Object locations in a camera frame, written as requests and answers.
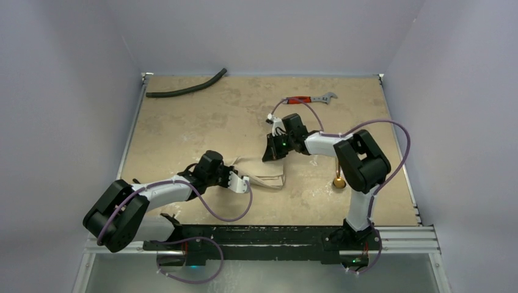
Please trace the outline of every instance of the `brass object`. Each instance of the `brass object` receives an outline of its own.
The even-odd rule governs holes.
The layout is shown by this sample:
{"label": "brass object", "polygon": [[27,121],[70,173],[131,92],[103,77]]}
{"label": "brass object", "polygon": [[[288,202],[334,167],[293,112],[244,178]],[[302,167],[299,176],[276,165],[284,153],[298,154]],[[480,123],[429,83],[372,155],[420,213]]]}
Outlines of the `brass object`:
{"label": "brass object", "polygon": [[335,158],[336,167],[337,167],[337,175],[333,179],[333,186],[339,189],[345,188],[345,180],[341,177],[340,164],[338,163],[338,158]]}

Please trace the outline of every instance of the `wrench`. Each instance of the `wrench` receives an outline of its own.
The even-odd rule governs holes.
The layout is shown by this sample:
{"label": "wrench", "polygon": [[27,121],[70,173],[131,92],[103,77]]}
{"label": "wrench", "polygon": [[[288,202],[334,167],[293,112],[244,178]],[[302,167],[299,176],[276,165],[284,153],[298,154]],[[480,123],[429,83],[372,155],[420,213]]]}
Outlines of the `wrench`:
{"label": "wrench", "polygon": [[[288,98],[296,98],[296,99],[299,99],[306,103],[320,102],[320,103],[326,103],[329,105],[329,103],[331,102],[331,99],[337,99],[338,96],[332,92],[329,92],[329,93],[327,93],[325,95],[321,95],[321,96],[290,96]],[[296,101],[293,99],[286,100],[282,103],[283,104],[300,104],[299,101]]]}

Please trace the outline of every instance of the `folded cloth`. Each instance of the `folded cloth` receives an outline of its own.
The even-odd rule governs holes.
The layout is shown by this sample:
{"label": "folded cloth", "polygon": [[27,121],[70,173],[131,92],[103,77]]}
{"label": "folded cloth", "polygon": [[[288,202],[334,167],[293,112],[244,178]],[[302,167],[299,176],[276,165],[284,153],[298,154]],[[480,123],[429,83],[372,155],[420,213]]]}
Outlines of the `folded cloth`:
{"label": "folded cloth", "polygon": [[250,177],[250,183],[272,189],[284,185],[284,159],[263,162],[261,157],[240,156],[225,160],[225,165],[233,165],[239,176]]}

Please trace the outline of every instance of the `beige table surface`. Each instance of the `beige table surface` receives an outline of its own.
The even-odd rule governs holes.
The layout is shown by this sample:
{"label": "beige table surface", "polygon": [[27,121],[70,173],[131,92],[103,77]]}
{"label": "beige table surface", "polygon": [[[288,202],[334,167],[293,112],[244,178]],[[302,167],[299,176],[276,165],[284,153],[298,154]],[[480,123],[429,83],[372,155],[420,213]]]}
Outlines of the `beige table surface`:
{"label": "beige table surface", "polygon": [[[207,77],[153,76],[148,92],[183,89]],[[174,98],[144,98],[137,119],[122,178],[142,183],[170,178],[197,162],[206,150],[224,158],[262,157],[271,126],[267,114],[284,96],[322,95],[334,92],[330,105],[313,103],[326,132],[345,132],[360,122],[389,118],[383,92],[376,78],[224,77],[212,87]],[[304,105],[281,105],[275,113],[298,113],[308,130],[319,129]],[[388,157],[392,170],[399,153],[388,123],[367,126]],[[286,182],[282,190],[252,185],[254,202],[249,213],[235,224],[341,225],[347,216],[351,190],[336,190],[331,181],[334,159],[292,152],[285,159]],[[203,195],[209,206],[227,218],[240,215],[248,194],[234,194],[211,187]],[[215,219],[199,200],[173,203],[150,211],[176,214],[181,223],[224,223]],[[384,226],[415,226],[414,207],[403,172],[380,193],[374,221]]]}

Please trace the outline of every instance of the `black foam tube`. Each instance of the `black foam tube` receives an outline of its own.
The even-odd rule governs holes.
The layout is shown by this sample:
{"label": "black foam tube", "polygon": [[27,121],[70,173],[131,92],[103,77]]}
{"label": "black foam tube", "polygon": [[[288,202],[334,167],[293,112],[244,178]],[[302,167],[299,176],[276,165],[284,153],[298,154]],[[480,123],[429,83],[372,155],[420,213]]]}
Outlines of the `black foam tube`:
{"label": "black foam tube", "polygon": [[208,81],[204,82],[203,84],[195,85],[193,87],[188,87],[186,89],[174,90],[172,92],[146,93],[146,97],[148,97],[148,98],[171,98],[173,96],[181,96],[181,95],[185,95],[188,93],[194,93],[199,90],[206,89],[206,88],[210,87],[211,85],[215,84],[218,80],[220,80],[223,77],[223,75],[225,75],[225,73],[227,73],[227,69],[223,68],[223,69],[221,69],[220,72],[218,72],[216,75],[214,75],[214,77],[212,77]]}

